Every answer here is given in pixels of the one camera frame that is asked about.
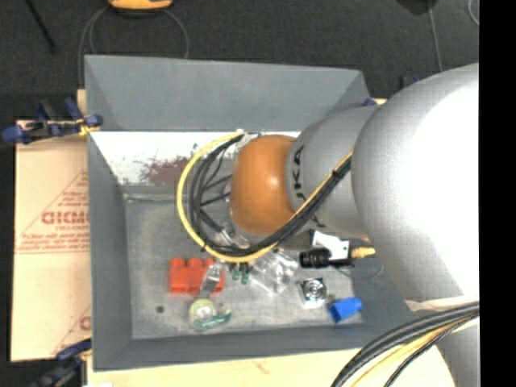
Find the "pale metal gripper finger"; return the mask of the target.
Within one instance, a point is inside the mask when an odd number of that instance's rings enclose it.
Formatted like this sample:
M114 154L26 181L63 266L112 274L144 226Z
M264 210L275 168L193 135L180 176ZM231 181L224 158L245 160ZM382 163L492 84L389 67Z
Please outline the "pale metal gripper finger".
M224 288L224 267L218 261L209 265L201 283L201 293L220 293Z

